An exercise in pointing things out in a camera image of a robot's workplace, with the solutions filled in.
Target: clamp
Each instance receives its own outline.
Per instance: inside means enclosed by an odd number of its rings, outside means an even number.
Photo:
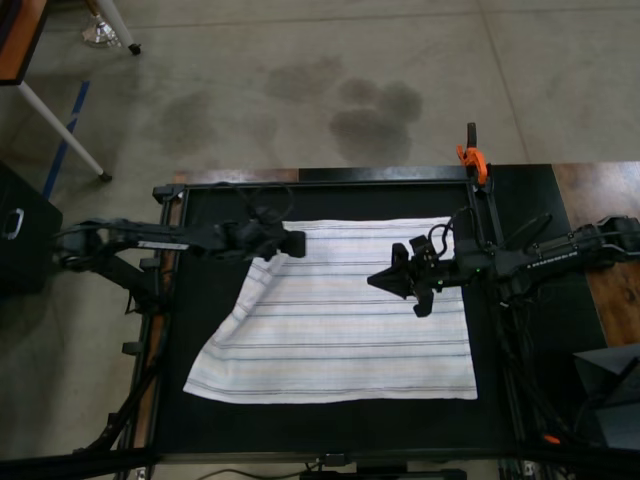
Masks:
[[[489,178],[489,170],[483,153],[478,150],[478,136],[475,123],[467,123],[467,149],[463,150],[462,145],[458,145],[456,151],[458,152],[458,158],[462,165],[474,170],[477,186],[480,188],[485,187]]]

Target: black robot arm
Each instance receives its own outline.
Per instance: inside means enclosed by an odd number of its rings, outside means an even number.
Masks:
[[[130,249],[178,250],[219,261],[253,258],[270,260],[278,252],[305,256],[304,232],[285,230],[276,212],[257,208],[246,222],[224,222],[189,227],[154,225],[124,219],[89,220],[58,234],[59,265],[76,272],[92,271],[129,290],[134,311],[162,308],[156,276],[158,262],[141,262],[138,269],[116,254]]]
[[[551,277],[640,258],[640,223],[626,216],[607,217],[520,249],[480,245],[477,239],[456,239],[454,257],[448,260],[441,260],[443,252],[436,252],[429,238],[421,236],[410,241],[412,258],[403,244],[394,244],[391,267],[367,280],[402,298],[415,296],[418,305],[414,311],[419,317],[431,313],[434,290],[468,285],[474,279],[495,287],[500,302],[509,305]]]

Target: white table leg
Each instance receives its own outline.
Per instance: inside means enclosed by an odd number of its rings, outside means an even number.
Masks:
[[[115,30],[120,42],[131,50],[134,55],[140,55],[140,44],[133,41],[133,37],[129,33],[127,26],[124,24],[118,8],[113,0],[97,0],[98,6],[102,14],[107,17],[111,27]]]
[[[64,141],[67,142],[78,155],[80,155],[80,158],[87,162],[87,164],[93,169],[93,171],[98,174],[100,180],[102,180],[103,182],[108,182],[111,180],[111,176],[102,169],[102,167],[98,164],[98,162],[95,161],[95,159],[91,155],[89,155],[89,152],[87,152],[80,144],[80,142],[78,142],[78,140],[76,140],[76,138],[71,134],[71,132],[65,128],[60,120],[56,118],[53,112],[47,108],[44,102],[40,100],[40,98],[38,98],[35,93],[33,93],[33,90],[29,88],[26,82],[22,82],[20,85],[18,85],[18,90],[20,91],[20,93],[22,93],[22,96],[27,100],[27,102],[29,102],[31,106],[35,108],[47,122],[49,122],[49,125],[51,125],[54,130],[62,136]]]

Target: dish towel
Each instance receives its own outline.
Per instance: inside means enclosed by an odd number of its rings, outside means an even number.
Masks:
[[[253,260],[184,391],[230,403],[477,398],[461,289],[445,289],[417,318],[415,299],[367,284],[390,266],[393,243],[411,251],[410,239],[447,221],[285,222],[306,232],[306,257]]]

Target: water stain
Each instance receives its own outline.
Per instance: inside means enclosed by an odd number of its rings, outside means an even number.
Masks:
[[[149,129],[170,155],[192,155],[216,140],[209,118],[211,93],[200,91],[172,99]]]
[[[274,141],[278,133],[278,120],[268,113],[259,115],[247,115],[242,120],[243,126],[249,137],[264,153],[270,167],[281,164],[276,154]]]
[[[409,157],[411,138],[404,123],[372,108],[337,113],[329,130],[340,154],[357,165],[397,165]]]
[[[398,121],[415,122],[422,115],[422,95],[403,82],[394,82],[382,89],[378,109]]]
[[[356,105],[373,104],[380,94],[378,86],[371,80],[351,78],[340,85],[338,95],[344,103]]]
[[[356,165],[404,163],[411,152],[409,124],[422,115],[422,96],[402,82],[382,89],[370,80],[353,78],[338,93],[345,103],[363,108],[337,113],[329,123],[340,155]]]
[[[285,65],[269,73],[267,95],[290,102],[304,102],[330,89],[344,71],[338,57],[323,57],[313,63]]]

